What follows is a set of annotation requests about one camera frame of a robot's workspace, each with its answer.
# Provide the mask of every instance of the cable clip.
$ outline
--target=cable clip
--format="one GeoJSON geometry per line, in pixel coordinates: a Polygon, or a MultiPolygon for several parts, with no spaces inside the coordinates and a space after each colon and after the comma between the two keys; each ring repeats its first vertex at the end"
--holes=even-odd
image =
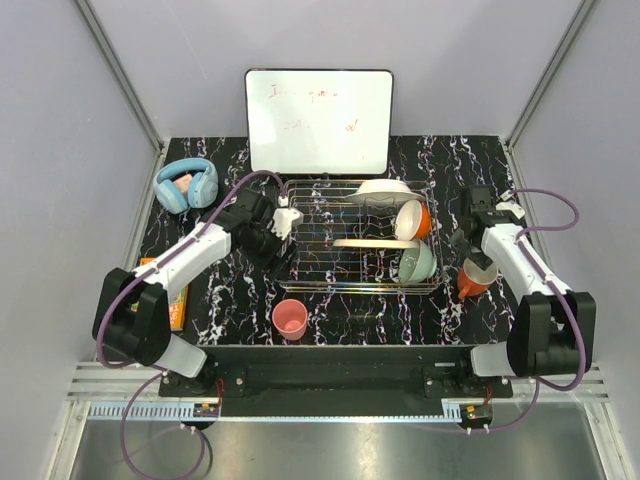
{"type": "Polygon", "coordinates": [[[513,191],[512,190],[507,190],[506,192],[504,192],[502,195],[500,195],[500,200],[502,200],[503,202],[506,202],[507,200],[511,200],[513,198],[513,191]]]}
{"type": "Polygon", "coordinates": [[[545,285],[546,285],[547,283],[549,283],[549,282],[553,282],[553,283],[555,283],[555,281],[557,280],[557,278],[558,278],[558,277],[556,277],[553,273],[547,273],[547,274],[544,276],[544,280],[542,280],[542,283],[543,283],[543,284],[545,284],[545,285]]]}

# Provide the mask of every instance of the blue headphones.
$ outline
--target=blue headphones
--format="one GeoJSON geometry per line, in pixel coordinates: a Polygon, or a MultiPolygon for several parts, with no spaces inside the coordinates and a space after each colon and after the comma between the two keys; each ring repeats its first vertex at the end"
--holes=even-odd
{"type": "Polygon", "coordinates": [[[182,213],[191,207],[208,207],[218,196],[218,172],[209,160],[203,158],[185,158],[170,163],[158,172],[153,179],[156,198],[171,213],[182,213]],[[171,180],[181,173],[199,170],[189,184],[187,198],[171,180]]]}

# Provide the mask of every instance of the whiteboard frame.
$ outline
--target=whiteboard frame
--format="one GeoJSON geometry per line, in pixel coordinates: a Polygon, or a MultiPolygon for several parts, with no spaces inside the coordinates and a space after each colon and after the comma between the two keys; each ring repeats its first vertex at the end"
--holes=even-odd
{"type": "MultiPolygon", "coordinates": [[[[387,138],[391,139],[391,122],[393,120],[393,93],[396,87],[396,77],[393,72],[387,68],[260,68],[254,67],[248,69],[244,73],[244,105],[245,105],[245,118],[247,121],[247,142],[249,143],[249,164],[251,165],[251,170],[253,171],[253,164],[251,162],[251,131],[249,128],[249,97],[247,95],[247,75],[251,72],[385,72],[391,76],[391,98],[389,105],[389,132],[387,133],[387,138]]],[[[336,177],[348,177],[348,176],[376,176],[383,175],[389,170],[389,147],[387,147],[387,163],[385,168],[380,173],[333,173],[333,172],[316,172],[316,173],[291,173],[291,172],[276,172],[282,173],[283,175],[295,176],[295,175],[331,175],[336,177]]]]}

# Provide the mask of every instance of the pink cup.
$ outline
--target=pink cup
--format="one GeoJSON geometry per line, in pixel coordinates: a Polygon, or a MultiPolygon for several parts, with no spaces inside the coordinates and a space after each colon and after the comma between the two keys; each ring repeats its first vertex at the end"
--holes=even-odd
{"type": "Polygon", "coordinates": [[[282,300],[273,309],[273,324],[287,340],[300,340],[307,329],[307,309],[298,300],[282,300]]]}

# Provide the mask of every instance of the metal floor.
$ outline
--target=metal floor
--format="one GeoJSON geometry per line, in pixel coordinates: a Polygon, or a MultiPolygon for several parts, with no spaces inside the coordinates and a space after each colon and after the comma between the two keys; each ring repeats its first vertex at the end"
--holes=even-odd
{"type": "MultiPolygon", "coordinates": [[[[517,416],[498,404],[495,424],[517,416]]],[[[127,424],[129,450],[166,422],[127,424]]],[[[194,479],[604,479],[586,416],[577,404],[539,404],[506,432],[454,435],[417,424],[291,424],[219,422],[205,431],[213,451],[209,471],[194,479]]],[[[119,422],[88,421],[74,480],[135,479],[121,460],[119,422]]],[[[200,451],[196,438],[171,433],[134,456],[146,474],[174,478],[200,451]]]]}

